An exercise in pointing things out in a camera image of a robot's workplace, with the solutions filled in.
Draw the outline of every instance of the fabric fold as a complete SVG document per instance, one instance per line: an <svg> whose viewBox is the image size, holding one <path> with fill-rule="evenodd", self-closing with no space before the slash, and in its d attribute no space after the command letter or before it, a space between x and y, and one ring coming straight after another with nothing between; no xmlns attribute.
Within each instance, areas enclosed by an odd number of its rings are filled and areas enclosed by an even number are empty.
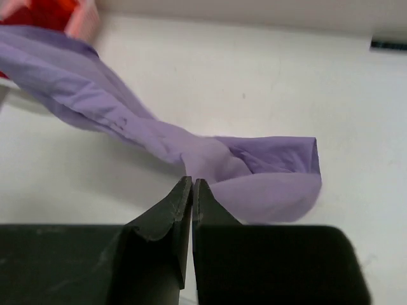
<svg viewBox="0 0 407 305"><path fill-rule="evenodd" d="M62 121L183 164L247 222L294 221L321 189L312 137L199 137L157 120L89 45L50 30L0 26L0 71Z"/></svg>

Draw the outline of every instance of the white wall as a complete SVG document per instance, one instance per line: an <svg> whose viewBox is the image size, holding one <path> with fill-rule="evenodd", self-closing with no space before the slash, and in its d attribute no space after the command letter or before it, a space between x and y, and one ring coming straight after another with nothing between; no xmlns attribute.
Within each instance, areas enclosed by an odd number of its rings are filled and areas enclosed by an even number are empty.
<svg viewBox="0 0 407 305"><path fill-rule="evenodd" d="M407 31L406 0L99 0L122 13L356 33Z"/></svg>

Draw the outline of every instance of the black object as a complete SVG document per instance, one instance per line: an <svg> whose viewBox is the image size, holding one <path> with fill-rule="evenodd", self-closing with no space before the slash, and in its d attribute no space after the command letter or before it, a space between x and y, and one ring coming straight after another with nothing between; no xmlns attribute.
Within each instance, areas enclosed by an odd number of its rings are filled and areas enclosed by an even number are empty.
<svg viewBox="0 0 407 305"><path fill-rule="evenodd" d="M0 226L0 305L175 305L184 288L192 182L126 226ZM326 226L243 226L193 190L200 305L370 304L352 245Z"/></svg>
<svg viewBox="0 0 407 305"><path fill-rule="evenodd" d="M392 39L373 38L370 48L376 50L407 51L407 42Z"/></svg>
<svg viewBox="0 0 407 305"><path fill-rule="evenodd" d="M193 255L200 305L368 305L352 245L327 226L243 226L198 180Z"/></svg>
<svg viewBox="0 0 407 305"><path fill-rule="evenodd" d="M126 226L0 226L1 305L176 305L191 178Z"/></svg>

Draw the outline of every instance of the white table surface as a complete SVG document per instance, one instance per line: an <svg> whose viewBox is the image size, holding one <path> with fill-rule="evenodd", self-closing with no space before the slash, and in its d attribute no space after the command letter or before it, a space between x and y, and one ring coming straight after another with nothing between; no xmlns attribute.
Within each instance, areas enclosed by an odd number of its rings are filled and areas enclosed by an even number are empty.
<svg viewBox="0 0 407 305"><path fill-rule="evenodd" d="M407 55L371 53L369 37L118 15L95 45L164 121L202 135L317 137L323 190L299 223L341 228L375 304L405 304ZM18 92L5 102L2 223L124 224L183 174ZM191 257L181 295L195 299Z"/></svg>

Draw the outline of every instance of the purple cloth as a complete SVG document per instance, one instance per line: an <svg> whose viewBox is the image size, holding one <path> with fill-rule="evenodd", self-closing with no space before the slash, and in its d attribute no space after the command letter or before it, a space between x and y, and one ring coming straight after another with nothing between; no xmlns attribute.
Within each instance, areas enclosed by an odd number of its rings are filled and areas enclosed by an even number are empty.
<svg viewBox="0 0 407 305"><path fill-rule="evenodd" d="M199 137L158 121L91 46L63 34L1 26L0 71L62 121L183 164L239 219L294 221L313 207L321 189L314 138Z"/></svg>

